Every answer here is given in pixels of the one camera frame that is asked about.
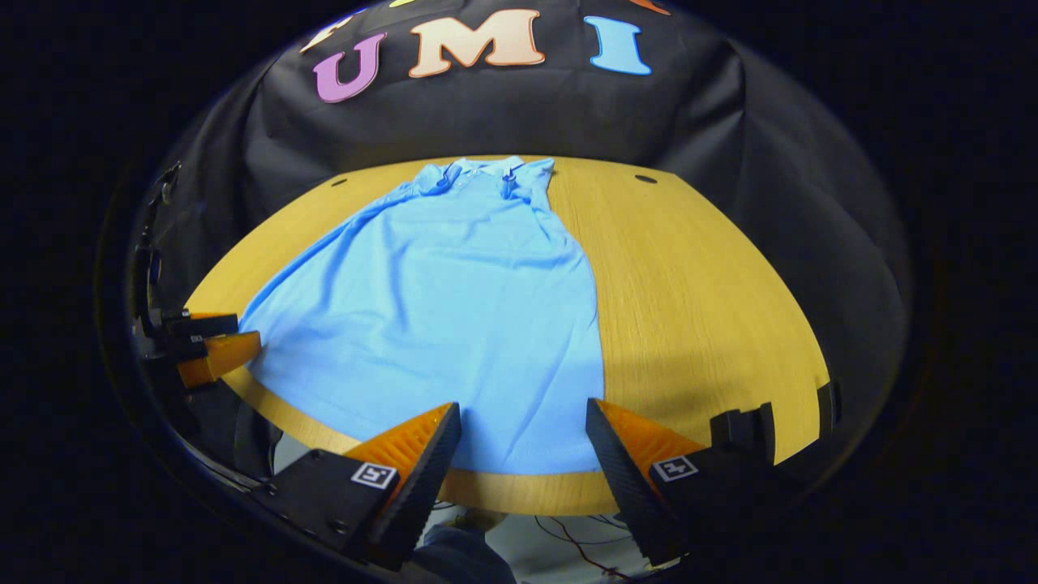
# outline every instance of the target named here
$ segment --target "screw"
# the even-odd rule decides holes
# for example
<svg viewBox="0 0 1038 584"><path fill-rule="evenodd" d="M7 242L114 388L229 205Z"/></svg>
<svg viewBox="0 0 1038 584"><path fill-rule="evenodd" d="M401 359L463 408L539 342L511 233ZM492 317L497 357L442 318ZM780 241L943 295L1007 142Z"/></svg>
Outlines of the screw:
<svg viewBox="0 0 1038 584"><path fill-rule="evenodd" d="M328 522L328 527L339 535L346 535L350 528L347 527L346 522L343 520L332 520Z"/></svg>

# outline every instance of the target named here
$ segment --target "wooden table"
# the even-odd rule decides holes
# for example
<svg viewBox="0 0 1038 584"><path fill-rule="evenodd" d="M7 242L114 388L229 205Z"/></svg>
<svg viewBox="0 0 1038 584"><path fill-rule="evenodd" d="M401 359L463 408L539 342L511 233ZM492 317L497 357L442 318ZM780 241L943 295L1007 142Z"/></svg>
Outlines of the wooden table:
<svg viewBox="0 0 1038 584"><path fill-rule="evenodd" d="M828 382L821 351L778 274L738 227L674 174L552 158L551 206L583 247L598 286L605 399L704 445L710 444L710 418L770 401L776 464L815 441L816 390ZM239 242L201 281L187 308L240 315L271 277L321 235L413 179L426 164L454 160L404 162L329 178ZM343 452L357 444L285 404L244 367L224 381L310 448ZM440 498L523 515L617 510L601 473L529 476L455 469Z"/></svg>

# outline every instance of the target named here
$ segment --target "colorful foam letter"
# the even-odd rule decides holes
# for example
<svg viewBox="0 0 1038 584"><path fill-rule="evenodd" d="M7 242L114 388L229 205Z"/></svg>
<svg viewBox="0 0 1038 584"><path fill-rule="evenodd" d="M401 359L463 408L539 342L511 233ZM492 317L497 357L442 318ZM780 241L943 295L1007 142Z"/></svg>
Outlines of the colorful foam letter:
<svg viewBox="0 0 1038 584"><path fill-rule="evenodd" d="M411 68L411 77L429 77L450 68L450 61L443 58L443 49L450 52L464 66L472 66L491 41L494 50L487 55L493 65L538 64L544 62L544 53L534 46L534 19L537 10L497 10L472 30L457 19L430 21L411 29L419 36L418 62Z"/></svg>
<svg viewBox="0 0 1038 584"><path fill-rule="evenodd" d="M375 80L379 73L379 41L386 37L385 32L364 38L353 47L360 53L360 69L353 81L339 83L338 61L346 53L335 53L313 67L318 77L318 96L326 103L338 103L363 91Z"/></svg>
<svg viewBox="0 0 1038 584"><path fill-rule="evenodd" d="M598 32L599 52L591 64L608 71L630 75L649 75L652 69L641 62L634 35L641 29L633 24L602 17L584 17L584 22Z"/></svg>
<svg viewBox="0 0 1038 584"><path fill-rule="evenodd" d="M659 12L661 15L671 16L671 12L667 12L663 8L660 8L659 6L657 6L656 4L653 4L652 0L631 0L631 2L634 2L638 6L641 6L643 8L649 8L650 10L652 10L654 12Z"/></svg>
<svg viewBox="0 0 1038 584"><path fill-rule="evenodd" d="M350 16L346 17L345 19L338 21L337 23L329 26L328 28L325 28L321 32L317 33L313 36L313 38L310 38L310 41L307 43L305 47L303 47L302 49L299 50L299 53L302 54L302 53L305 53L306 51L309 51L315 46L317 46L318 43L322 43L326 38L328 38L329 36L331 36L332 34L335 34L335 31L338 30L338 29L340 29L340 28L343 28L344 26L346 26L347 23L349 23L351 20L353 20L353 17L359 15L360 12L363 12L367 8L361 8L361 9L357 10L356 12L353 12L352 15L350 15Z"/></svg>

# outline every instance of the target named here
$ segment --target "letter m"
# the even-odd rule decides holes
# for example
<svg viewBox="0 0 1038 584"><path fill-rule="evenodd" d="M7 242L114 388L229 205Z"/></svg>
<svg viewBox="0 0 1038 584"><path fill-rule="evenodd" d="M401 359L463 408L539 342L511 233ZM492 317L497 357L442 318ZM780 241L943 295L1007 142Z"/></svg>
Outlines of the letter m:
<svg viewBox="0 0 1038 584"><path fill-rule="evenodd" d="M430 21L411 29L418 35L418 62L411 68L411 77L429 77L450 68L450 61L443 58L446 49L464 66L472 66L486 50L493 65L521 65L544 62L544 53L534 46L534 19L537 10L497 10L490 15L480 28L472 30L457 19Z"/></svg>

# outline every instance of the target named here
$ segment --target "black cloth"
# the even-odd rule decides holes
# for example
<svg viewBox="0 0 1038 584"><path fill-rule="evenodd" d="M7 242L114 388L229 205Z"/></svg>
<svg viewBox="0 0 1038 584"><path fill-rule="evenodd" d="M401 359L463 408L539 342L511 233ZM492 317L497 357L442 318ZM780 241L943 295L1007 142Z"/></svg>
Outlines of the black cloth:
<svg viewBox="0 0 1038 584"><path fill-rule="evenodd" d="M476 28L493 11L532 8L544 63L412 79L422 22ZM856 442L897 372L909 326L906 241L883 182L854 139L807 90L753 51L677 8L617 0L387 3L299 53L316 31L260 63L203 112L170 152L184 164L157 244L158 299L182 306L251 228L329 176L431 157L536 152L672 171L702 192L774 266L841 382L845 421L788 468L814 480ZM652 75L597 68L584 16L638 26ZM337 104L313 65L378 32L380 71Z"/></svg>

